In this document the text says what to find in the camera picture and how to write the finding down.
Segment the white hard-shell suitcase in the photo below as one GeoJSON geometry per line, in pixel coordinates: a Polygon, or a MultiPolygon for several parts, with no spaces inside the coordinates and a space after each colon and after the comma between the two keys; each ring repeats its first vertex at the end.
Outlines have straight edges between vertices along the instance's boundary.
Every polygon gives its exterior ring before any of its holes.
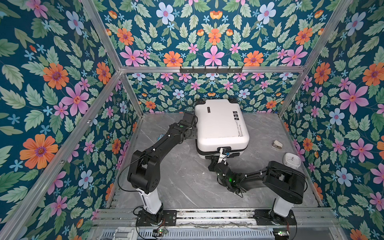
{"type": "Polygon", "coordinates": [[[197,122],[196,149],[202,159],[229,150],[231,158],[248,147],[250,135],[237,99],[199,100],[195,105],[197,122]]]}

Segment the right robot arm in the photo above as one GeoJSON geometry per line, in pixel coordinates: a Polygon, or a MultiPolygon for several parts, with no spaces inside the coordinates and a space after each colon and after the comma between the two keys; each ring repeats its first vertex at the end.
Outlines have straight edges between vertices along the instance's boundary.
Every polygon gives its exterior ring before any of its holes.
{"type": "Polygon", "coordinates": [[[219,185],[241,198],[243,193],[253,189],[270,189],[278,195],[272,209],[255,210],[253,218],[273,225],[294,225],[296,219],[292,208],[303,203],[308,186],[305,175],[276,161],[270,161],[264,169],[256,172],[236,173],[227,162],[231,155],[229,148],[219,148],[219,153],[210,157],[208,169],[216,173],[219,185]]]}

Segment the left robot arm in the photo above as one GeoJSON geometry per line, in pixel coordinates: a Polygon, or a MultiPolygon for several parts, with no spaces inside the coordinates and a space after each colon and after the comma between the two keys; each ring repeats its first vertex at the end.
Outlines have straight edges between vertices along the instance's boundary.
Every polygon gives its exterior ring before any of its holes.
{"type": "Polygon", "coordinates": [[[183,118],[171,124],[155,144],[132,155],[127,180],[140,194],[144,217],[151,224],[159,224],[164,216],[164,205],[157,190],[161,180],[161,162],[176,145],[196,138],[197,122],[197,116],[184,113],[183,118]]]}

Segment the small beige stapler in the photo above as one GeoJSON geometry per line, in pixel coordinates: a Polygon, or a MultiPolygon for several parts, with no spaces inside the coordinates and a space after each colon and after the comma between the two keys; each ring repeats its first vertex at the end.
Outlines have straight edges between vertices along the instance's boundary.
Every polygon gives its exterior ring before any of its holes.
{"type": "Polygon", "coordinates": [[[284,145],[280,141],[274,140],[272,146],[277,149],[282,149],[284,145]]]}

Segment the black hook rack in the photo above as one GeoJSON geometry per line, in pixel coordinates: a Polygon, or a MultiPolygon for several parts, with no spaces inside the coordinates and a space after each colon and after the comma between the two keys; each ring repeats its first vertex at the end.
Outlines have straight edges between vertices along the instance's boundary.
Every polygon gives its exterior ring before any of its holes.
{"type": "Polygon", "coordinates": [[[180,67],[179,70],[186,74],[236,74],[242,73],[243,67],[180,67]]]}

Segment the white round alarm clock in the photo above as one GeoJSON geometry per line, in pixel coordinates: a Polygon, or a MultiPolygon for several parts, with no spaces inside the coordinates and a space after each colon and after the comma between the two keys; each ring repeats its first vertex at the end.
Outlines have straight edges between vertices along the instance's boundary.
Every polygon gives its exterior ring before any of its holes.
{"type": "Polygon", "coordinates": [[[292,153],[285,153],[283,164],[294,170],[298,170],[301,166],[302,160],[299,156],[292,153]]]}

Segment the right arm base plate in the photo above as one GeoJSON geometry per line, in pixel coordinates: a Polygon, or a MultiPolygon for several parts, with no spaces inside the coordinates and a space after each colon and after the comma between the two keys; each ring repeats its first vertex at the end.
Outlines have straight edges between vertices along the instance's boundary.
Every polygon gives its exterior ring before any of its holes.
{"type": "Polygon", "coordinates": [[[276,214],[273,210],[255,210],[253,219],[256,220],[258,225],[263,226],[296,226],[297,221],[292,210],[289,211],[289,214],[286,217],[282,217],[276,214]]]}

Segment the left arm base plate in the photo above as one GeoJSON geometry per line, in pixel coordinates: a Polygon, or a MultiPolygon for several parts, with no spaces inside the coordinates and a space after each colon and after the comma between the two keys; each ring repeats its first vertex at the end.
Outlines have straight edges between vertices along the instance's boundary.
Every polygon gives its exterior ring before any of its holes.
{"type": "Polygon", "coordinates": [[[160,210],[157,214],[153,215],[145,210],[140,210],[137,218],[138,227],[173,227],[177,221],[176,210],[160,210]]]}

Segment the aluminium mounting rail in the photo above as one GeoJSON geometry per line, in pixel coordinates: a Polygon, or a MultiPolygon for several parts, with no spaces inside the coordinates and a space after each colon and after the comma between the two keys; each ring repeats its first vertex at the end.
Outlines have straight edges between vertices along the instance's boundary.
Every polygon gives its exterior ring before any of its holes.
{"type": "MultiPolygon", "coordinates": [[[[293,208],[296,226],[263,226],[253,219],[255,210],[267,208],[208,208],[208,209],[172,209],[178,212],[174,227],[250,227],[250,228],[328,228],[340,227],[339,220],[331,208],[293,208]]],[[[125,226],[137,223],[141,209],[107,209],[101,210],[93,221],[94,227],[125,226]]]]}

